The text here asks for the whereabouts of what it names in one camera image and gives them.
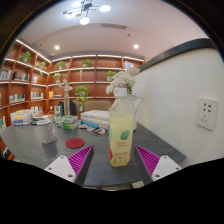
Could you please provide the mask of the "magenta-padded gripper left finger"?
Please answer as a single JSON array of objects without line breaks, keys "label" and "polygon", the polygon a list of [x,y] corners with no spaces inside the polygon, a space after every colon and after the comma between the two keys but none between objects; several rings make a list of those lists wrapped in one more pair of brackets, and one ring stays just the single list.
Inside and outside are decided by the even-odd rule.
[{"label": "magenta-padded gripper left finger", "polygon": [[45,168],[45,171],[82,186],[85,182],[93,155],[94,146],[90,145],[68,157],[60,155]]}]

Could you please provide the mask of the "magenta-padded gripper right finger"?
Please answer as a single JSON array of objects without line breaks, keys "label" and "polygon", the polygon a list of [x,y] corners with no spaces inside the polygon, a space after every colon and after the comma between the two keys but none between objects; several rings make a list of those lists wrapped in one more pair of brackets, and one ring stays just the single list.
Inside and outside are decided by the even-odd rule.
[{"label": "magenta-padded gripper right finger", "polygon": [[138,145],[134,147],[134,156],[145,185],[181,170],[169,156],[158,156]]}]

